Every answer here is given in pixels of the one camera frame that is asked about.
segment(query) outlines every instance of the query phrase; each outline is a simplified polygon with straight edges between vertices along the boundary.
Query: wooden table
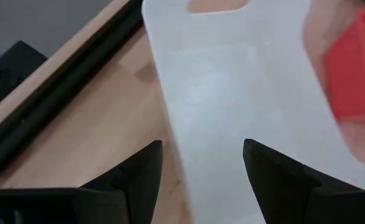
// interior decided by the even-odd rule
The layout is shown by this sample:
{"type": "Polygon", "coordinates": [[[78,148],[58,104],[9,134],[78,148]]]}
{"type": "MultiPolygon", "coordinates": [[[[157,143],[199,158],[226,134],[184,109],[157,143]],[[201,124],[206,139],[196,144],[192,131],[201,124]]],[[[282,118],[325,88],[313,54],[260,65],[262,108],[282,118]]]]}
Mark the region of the wooden table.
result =
{"type": "MultiPolygon", "coordinates": [[[[0,122],[124,3],[111,2],[3,100],[0,122]]],[[[361,7],[365,4],[360,0],[313,1],[304,43],[322,83],[323,52],[361,7]]],[[[191,223],[159,81],[141,29],[0,176],[0,188],[78,187],[155,139],[163,140],[164,165],[153,223],[191,223]]]]}

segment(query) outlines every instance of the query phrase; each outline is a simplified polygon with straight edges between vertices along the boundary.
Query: cutting board handle hole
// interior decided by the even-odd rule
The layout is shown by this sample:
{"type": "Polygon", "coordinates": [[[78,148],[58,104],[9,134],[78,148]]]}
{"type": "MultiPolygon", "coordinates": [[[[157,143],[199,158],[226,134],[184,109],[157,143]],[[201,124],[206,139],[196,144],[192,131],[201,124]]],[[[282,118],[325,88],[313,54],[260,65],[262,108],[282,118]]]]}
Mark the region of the cutting board handle hole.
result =
{"type": "Polygon", "coordinates": [[[192,14],[233,11],[241,9],[250,0],[191,0],[188,3],[188,11],[192,14]]]}

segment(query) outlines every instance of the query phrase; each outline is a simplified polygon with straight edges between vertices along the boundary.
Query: black object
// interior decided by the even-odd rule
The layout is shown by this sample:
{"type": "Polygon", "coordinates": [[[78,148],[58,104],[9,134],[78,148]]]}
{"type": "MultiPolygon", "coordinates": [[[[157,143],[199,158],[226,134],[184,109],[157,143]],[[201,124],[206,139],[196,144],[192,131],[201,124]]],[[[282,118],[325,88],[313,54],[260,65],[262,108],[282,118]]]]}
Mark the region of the black object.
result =
{"type": "Polygon", "coordinates": [[[25,44],[16,42],[0,56],[0,101],[12,92],[47,58],[25,44]]]}
{"type": "Polygon", "coordinates": [[[0,223],[150,224],[162,161],[154,141],[77,189],[0,190],[0,223]]]}
{"type": "Polygon", "coordinates": [[[365,190],[251,139],[244,161],[267,224],[365,223],[365,190]]]}
{"type": "Polygon", "coordinates": [[[126,3],[0,124],[0,171],[143,25],[141,5],[126,3]]]}

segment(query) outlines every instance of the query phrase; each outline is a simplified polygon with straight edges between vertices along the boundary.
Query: white plastic board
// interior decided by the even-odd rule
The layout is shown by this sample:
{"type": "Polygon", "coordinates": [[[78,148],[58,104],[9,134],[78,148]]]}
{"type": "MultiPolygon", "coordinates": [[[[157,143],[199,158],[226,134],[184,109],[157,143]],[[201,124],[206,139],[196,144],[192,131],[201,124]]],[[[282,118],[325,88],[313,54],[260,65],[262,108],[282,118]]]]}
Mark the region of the white plastic board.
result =
{"type": "Polygon", "coordinates": [[[145,0],[143,15],[194,223],[264,223],[242,158],[252,138],[365,189],[302,44],[310,0],[251,0],[190,14],[145,0]]]}

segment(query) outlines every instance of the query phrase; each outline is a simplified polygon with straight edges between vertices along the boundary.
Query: red container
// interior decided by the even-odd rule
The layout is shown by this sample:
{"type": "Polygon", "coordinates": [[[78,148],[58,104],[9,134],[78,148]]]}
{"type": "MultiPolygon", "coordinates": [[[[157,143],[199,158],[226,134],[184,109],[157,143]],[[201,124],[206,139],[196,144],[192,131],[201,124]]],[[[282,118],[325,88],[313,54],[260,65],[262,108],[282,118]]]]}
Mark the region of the red container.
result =
{"type": "Polygon", "coordinates": [[[326,71],[336,119],[365,122],[365,11],[328,49],[326,71]]]}

